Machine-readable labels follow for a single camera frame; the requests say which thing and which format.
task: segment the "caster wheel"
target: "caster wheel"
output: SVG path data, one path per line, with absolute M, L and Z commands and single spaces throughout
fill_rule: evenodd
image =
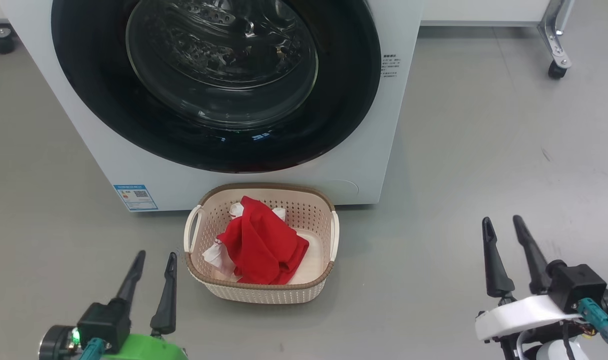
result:
M 567 69 L 565 68 L 560 68 L 557 66 L 557 64 L 555 64 L 555 60 L 553 60 L 548 67 L 548 77 L 551 79 L 561 79 L 564 77 L 564 75 L 566 75 L 566 70 Z
M 11 36 L 0 38 L 0 54 L 6 55 L 15 51 L 15 41 Z

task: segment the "red towel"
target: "red towel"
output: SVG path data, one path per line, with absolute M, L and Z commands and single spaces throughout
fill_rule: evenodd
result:
M 232 219 L 219 235 L 237 265 L 239 283 L 285 285 L 301 263 L 308 241 L 264 203 L 244 196 L 244 214 Z

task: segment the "white washing machine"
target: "white washing machine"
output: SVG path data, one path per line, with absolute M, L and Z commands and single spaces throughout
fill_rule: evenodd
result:
M 423 0 L 0 3 L 129 210 L 245 182 L 379 201 Z

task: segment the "green led light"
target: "green led light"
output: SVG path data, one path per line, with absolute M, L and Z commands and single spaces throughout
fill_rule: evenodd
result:
M 73 329 L 73 343 L 76 345 L 81 344 L 82 336 L 79 334 L 79 330 L 77 328 Z

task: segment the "green robot arm part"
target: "green robot arm part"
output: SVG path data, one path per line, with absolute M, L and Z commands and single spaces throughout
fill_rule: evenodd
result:
M 114 355 L 104 355 L 111 360 L 188 360 L 186 353 L 175 344 L 159 337 L 131 333 Z
M 182 348 L 162 338 L 175 331 L 177 255 L 171 253 L 164 276 L 166 284 L 151 335 L 130 333 L 130 307 L 144 269 L 146 252 L 139 251 L 118 294 L 107 304 L 92 303 L 75 326 L 55 325 L 43 337 L 39 360 L 187 360 Z

